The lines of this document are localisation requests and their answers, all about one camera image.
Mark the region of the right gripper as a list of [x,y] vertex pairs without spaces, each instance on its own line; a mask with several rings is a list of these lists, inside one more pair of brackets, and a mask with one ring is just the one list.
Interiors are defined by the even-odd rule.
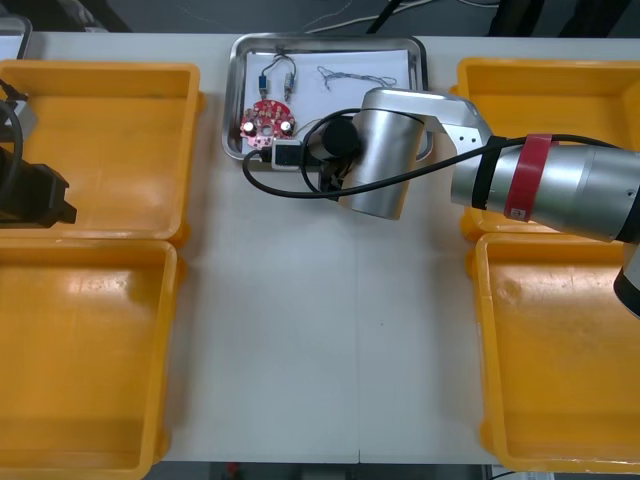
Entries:
[[[315,183],[308,175],[308,168],[318,174]],[[302,178],[311,192],[333,192],[342,189],[344,177],[351,169],[351,160],[346,158],[330,158],[317,160],[307,157],[302,163]]]

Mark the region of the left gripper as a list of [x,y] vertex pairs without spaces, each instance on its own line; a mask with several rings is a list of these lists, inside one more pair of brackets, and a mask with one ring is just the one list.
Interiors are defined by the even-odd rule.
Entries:
[[24,187],[22,203],[26,226],[74,224],[77,210],[65,200],[68,182],[54,169],[44,164],[28,164],[22,173]]

